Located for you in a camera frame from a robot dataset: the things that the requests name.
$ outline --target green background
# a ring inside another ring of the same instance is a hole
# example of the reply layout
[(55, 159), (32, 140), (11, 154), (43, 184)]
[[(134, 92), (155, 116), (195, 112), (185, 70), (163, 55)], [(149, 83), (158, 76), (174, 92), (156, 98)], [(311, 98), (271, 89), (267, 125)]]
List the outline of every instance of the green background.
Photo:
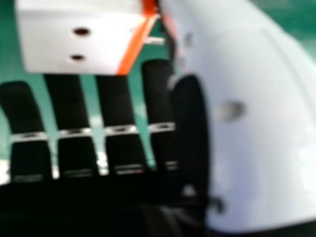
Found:
[[(315, 0), (254, 0), (260, 8), (267, 12), (284, 29), (297, 38), (306, 50), (316, 58), (316, 1)], [(18, 43), (16, 22), (14, 18), (14, 1), (0, 0), (0, 83), (12, 80), (26, 81), (38, 102), (45, 129), (50, 137), (53, 159), (56, 161), (57, 128), (47, 89), (40, 74), (27, 74), (22, 66)], [(159, 25), (156, 25), (153, 36), (162, 36)], [(167, 58), (163, 46), (145, 45), (128, 77), (131, 89), (133, 108), (147, 160), (150, 166), (155, 162), (149, 146), (147, 118), (143, 98), (140, 67), (142, 62), (153, 58)], [(93, 130), (97, 152), (104, 152), (103, 124), (97, 100), (94, 77), (80, 76), (90, 125)], [(0, 110), (0, 161), (8, 160), (10, 148), (10, 132), (6, 118)]]

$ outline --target white panel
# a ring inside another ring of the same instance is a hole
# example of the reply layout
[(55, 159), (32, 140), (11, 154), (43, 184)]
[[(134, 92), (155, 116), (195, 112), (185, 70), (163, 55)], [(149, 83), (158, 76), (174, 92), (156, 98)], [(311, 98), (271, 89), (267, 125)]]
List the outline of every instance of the white panel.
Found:
[[(17, 15), (31, 73), (113, 75), (143, 19), (139, 0), (18, 0)], [(78, 28), (89, 34), (76, 35)]]
[[(316, 220), (312, 59), (247, 0), (161, 3), (177, 43), (170, 87), (194, 74), (206, 102), (209, 197), (224, 205), (223, 213), (209, 207), (207, 226), (243, 234)], [(227, 102), (245, 112), (223, 121)]]

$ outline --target teal floor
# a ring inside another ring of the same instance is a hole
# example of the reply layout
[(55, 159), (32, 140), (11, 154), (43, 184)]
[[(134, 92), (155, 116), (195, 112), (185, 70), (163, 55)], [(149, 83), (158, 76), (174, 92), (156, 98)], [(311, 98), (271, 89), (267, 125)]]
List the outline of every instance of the teal floor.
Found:
[[(56, 161), (57, 128), (52, 106), (42, 76), (39, 74), (27, 74), (23, 69), (16, 33), (13, 2), (13, 0), (0, 1), (0, 83), (4, 81), (24, 80), (31, 86), (40, 107), (45, 129), (50, 137), (53, 159)], [(254, 0), (253, 2), (258, 4), (260, 8), (284, 27), (287, 32), (297, 38), (311, 56), (316, 58), (316, 1)], [(161, 36), (158, 25), (155, 26), (152, 35)], [(128, 77), (135, 118), (141, 131), (142, 141), (150, 166), (154, 166), (155, 162), (149, 146), (140, 67), (142, 62), (152, 58), (167, 58), (166, 48), (163, 46), (144, 46)], [(96, 84), (93, 76), (90, 75), (81, 75), (80, 79), (87, 104), (90, 125), (95, 138), (96, 150), (99, 158), (102, 159), (104, 156), (103, 124), (97, 100)], [(7, 121), (0, 109), (0, 167), (2, 162), (8, 160), (9, 157), (9, 136)]]

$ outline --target green surface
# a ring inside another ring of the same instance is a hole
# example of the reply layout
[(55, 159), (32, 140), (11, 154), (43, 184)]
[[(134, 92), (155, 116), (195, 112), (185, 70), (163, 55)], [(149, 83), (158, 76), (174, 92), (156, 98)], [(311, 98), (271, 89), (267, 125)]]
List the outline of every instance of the green surface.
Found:
[[(39, 104), (45, 129), (50, 137), (51, 149), (56, 159), (57, 128), (52, 106), (41, 75), (27, 74), (22, 66), (13, 0), (0, 1), (0, 83), (11, 80), (24, 80), (32, 88)], [(264, 11), (272, 16), (284, 29), (297, 38), (307, 51), (316, 58), (316, 1), (315, 0), (254, 0)], [(159, 35), (158, 26), (152, 35)], [(142, 93), (140, 66), (151, 58), (167, 58), (167, 52), (161, 46), (144, 46), (129, 75), (133, 107), (137, 125), (148, 162), (154, 166), (153, 154), (149, 146), (147, 119)], [(96, 84), (93, 76), (80, 77), (86, 99), (90, 125), (93, 129), (97, 152), (103, 152), (103, 131), (100, 108), (97, 100)], [(6, 118), (0, 111), (0, 160), (9, 157), (9, 129)]]

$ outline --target orange edge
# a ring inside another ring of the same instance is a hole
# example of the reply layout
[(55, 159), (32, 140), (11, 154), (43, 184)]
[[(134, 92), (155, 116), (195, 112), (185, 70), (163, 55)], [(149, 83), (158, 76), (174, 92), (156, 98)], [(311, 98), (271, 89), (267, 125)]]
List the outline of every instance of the orange edge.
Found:
[(144, 20), (137, 27), (117, 71), (117, 75), (127, 75), (140, 53), (145, 39), (150, 34), (157, 19), (155, 0), (142, 0)]

